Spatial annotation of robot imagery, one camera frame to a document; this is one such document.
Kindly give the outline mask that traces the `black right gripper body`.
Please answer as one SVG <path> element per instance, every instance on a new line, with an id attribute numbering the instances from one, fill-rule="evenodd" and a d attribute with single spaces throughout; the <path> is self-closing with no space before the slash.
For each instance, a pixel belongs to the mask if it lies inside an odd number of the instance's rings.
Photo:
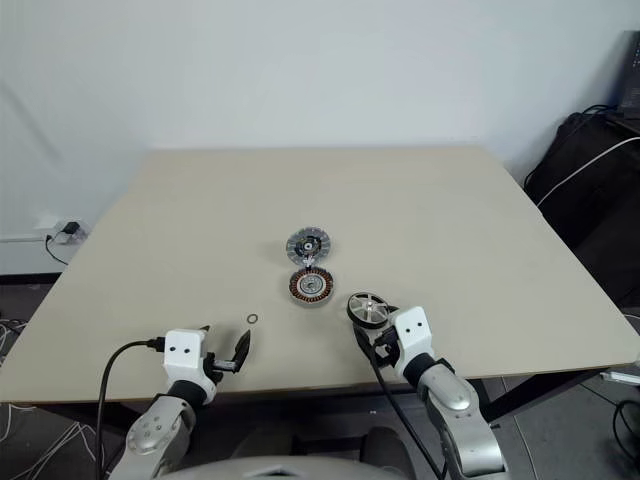
<path id="1" fill-rule="evenodd" d="M 380 370 L 395 367 L 400 357 L 399 336 L 395 327 L 388 327 L 371 345 L 371 365 Z"/>

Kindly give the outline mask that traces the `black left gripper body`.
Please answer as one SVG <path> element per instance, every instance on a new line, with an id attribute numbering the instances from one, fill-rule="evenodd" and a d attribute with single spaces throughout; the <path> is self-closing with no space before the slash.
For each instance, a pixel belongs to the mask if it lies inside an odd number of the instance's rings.
<path id="1" fill-rule="evenodd" d="M 217 360 L 213 352 L 208 352 L 203 360 L 203 370 L 206 377 L 218 385 L 225 373 L 236 373 L 236 363 L 232 360 Z"/>

